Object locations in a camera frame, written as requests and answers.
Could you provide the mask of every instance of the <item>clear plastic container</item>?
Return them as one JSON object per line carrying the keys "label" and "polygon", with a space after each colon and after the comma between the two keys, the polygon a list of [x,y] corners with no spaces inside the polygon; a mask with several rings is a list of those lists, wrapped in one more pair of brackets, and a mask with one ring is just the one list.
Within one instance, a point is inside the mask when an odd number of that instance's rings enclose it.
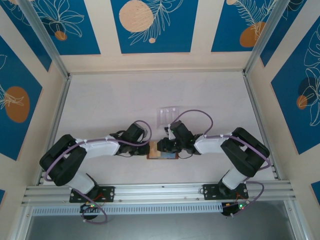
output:
{"label": "clear plastic container", "polygon": [[157,129],[167,127],[179,116],[178,106],[167,106],[157,109],[156,127]]}

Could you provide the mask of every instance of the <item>floral wall pattern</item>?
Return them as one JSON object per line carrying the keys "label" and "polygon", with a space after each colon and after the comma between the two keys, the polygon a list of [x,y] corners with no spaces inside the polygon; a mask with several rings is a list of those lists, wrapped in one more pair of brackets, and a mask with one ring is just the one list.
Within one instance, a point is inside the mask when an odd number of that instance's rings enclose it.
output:
{"label": "floral wall pattern", "polygon": [[198,0],[111,0],[121,53],[188,53]]}
{"label": "floral wall pattern", "polygon": [[225,0],[211,52],[251,51],[277,1]]}
{"label": "floral wall pattern", "polygon": [[17,160],[42,86],[0,37],[0,154]]}
{"label": "floral wall pattern", "polygon": [[307,0],[290,0],[288,6],[286,7],[282,18],[279,20],[269,41],[264,47],[260,58],[264,66],[267,65],[272,55],[275,53],[277,47],[281,43],[282,39],[285,37],[287,31],[295,21],[296,17],[300,13],[300,10],[305,5]]}
{"label": "floral wall pattern", "polygon": [[320,143],[320,17],[271,82],[299,154]]}
{"label": "floral wall pattern", "polygon": [[37,56],[46,71],[49,71],[52,60],[43,47],[42,43],[38,39],[37,35],[32,30],[28,20],[21,12],[21,9],[17,5],[16,1],[0,0],[0,6],[3,8],[12,23],[18,29],[18,31],[20,32],[26,43],[30,46],[34,54]]}
{"label": "floral wall pattern", "polygon": [[[29,26],[15,1],[1,1],[7,7],[6,12],[11,20],[16,19],[20,24]],[[100,54],[83,0],[32,0],[31,4],[60,55]]]}

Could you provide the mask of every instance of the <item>aluminum rail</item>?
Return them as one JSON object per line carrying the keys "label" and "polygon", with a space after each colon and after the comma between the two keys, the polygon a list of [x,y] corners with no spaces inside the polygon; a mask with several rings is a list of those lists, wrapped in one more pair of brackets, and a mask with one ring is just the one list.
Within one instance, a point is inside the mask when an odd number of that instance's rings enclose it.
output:
{"label": "aluminum rail", "polygon": [[[264,192],[258,201],[295,200],[296,196],[287,180],[261,181]],[[200,193],[203,184],[211,183],[170,183],[170,184],[118,184],[115,186],[114,202],[108,204],[171,204],[199,203],[204,200]],[[247,184],[249,200],[254,199],[261,191],[257,184]],[[68,187],[39,185],[26,188],[22,206],[67,206],[79,205],[69,203],[71,190]],[[232,202],[234,200],[212,200],[211,202]]]}

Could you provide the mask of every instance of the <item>black mounting plate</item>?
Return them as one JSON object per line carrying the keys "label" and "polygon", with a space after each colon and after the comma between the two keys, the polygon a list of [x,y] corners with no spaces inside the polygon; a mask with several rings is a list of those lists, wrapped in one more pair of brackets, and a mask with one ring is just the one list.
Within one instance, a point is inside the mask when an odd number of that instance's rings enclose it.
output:
{"label": "black mounting plate", "polygon": [[247,186],[244,183],[240,183],[235,190],[230,191],[230,195],[225,197],[219,191],[218,184],[204,184],[202,185],[204,200],[229,200],[229,199],[237,199],[237,193],[241,195],[244,199],[248,199],[248,190]]}
{"label": "black mounting plate", "polygon": [[[96,203],[113,203],[114,197],[115,197],[115,187],[101,186],[100,189],[101,191],[99,192],[99,194],[102,194],[102,196],[95,199],[94,201]],[[88,200],[72,189],[69,202],[70,203],[86,203],[88,202]]]}

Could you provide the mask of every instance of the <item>white platform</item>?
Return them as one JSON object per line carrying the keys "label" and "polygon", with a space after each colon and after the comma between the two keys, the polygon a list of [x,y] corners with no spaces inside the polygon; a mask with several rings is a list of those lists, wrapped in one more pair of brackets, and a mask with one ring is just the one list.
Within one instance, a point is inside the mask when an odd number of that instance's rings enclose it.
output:
{"label": "white platform", "polygon": [[[241,72],[154,72],[73,75],[56,140],[64,134],[92,139],[125,130],[135,120],[147,121],[152,139],[166,137],[157,129],[157,108],[200,109],[214,120],[208,135],[243,127],[262,140]],[[193,134],[210,125],[198,112],[181,117]],[[80,170],[98,184],[216,182],[232,166],[223,153],[189,159],[147,160],[145,156],[106,156],[83,162]],[[273,180],[271,168],[256,180]]]}

